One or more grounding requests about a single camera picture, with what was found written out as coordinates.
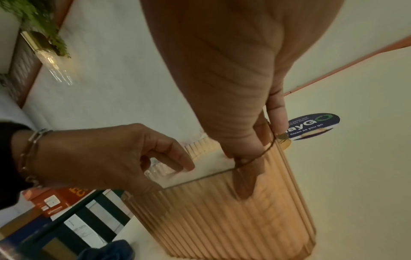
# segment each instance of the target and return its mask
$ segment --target clear ribbed plastic container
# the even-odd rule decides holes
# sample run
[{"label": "clear ribbed plastic container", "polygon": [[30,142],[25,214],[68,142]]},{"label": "clear ribbed plastic container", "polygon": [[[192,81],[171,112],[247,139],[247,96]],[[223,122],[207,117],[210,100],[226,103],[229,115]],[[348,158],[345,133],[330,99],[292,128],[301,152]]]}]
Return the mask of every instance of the clear ribbed plastic container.
[{"label": "clear ribbed plastic container", "polygon": [[276,140],[240,167],[208,137],[186,150],[194,171],[157,164],[146,175],[164,189],[123,195],[170,256],[302,260],[311,254],[316,230]]}]

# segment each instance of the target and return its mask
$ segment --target blue label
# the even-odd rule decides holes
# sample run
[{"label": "blue label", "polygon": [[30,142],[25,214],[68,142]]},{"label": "blue label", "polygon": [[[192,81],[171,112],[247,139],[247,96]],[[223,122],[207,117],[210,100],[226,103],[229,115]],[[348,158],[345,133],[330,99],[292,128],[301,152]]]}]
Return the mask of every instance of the blue label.
[{"label": "blue label", "polygon": [[291,140],[307,139],[330,131],[339,122],[340,118],[337,115],[328,113],[297,117],[288,121],[287,134]]}]

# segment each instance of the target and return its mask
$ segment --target green plant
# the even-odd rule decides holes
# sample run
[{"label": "green plant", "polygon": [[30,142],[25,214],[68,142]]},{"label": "green plant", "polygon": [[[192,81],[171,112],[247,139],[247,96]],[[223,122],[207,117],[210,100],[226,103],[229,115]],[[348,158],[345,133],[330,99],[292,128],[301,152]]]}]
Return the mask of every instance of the green plant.
[{"label": "green plant", "polygon": [[29,24],[44,33],[56,47],[58,55],[68,56],[67,46],[58,35],[59,28],[53,21],[52,0],[0,0],[0,7],[17,16],[23,24]]}]

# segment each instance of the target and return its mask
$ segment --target blue cloth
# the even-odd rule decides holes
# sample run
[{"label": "blue cloth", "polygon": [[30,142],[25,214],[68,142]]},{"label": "blue cloth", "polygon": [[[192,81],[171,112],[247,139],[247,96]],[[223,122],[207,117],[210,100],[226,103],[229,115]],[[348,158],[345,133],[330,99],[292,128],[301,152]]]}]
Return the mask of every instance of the blue cloth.
[{"label": "blue cloth", "polygon": [[102,248],[88,248],[78,255],[77,260],[133,260],[134,251],[125,240],[108,243]]}]

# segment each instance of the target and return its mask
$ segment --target hand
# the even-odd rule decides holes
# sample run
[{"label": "hand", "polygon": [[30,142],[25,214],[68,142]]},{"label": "hand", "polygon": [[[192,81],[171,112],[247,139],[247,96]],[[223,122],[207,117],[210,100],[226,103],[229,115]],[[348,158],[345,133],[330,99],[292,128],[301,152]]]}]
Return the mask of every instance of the hand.
[{"label": "hand", "polygon": [[205,132],[227,153],[264,151],[253,126],[284,133],[283,79],[343,0],[141,0],[153,39]]},{"label": "hand", "polygon": [[[12,139],[15,161],[32,132]],[[28,169],[47,187],[122,189],[141,194],[160,188],[144,171],[155,157],[176,171],[194,169],[180,144],[141,124],[56,131],[42,137]]]}]

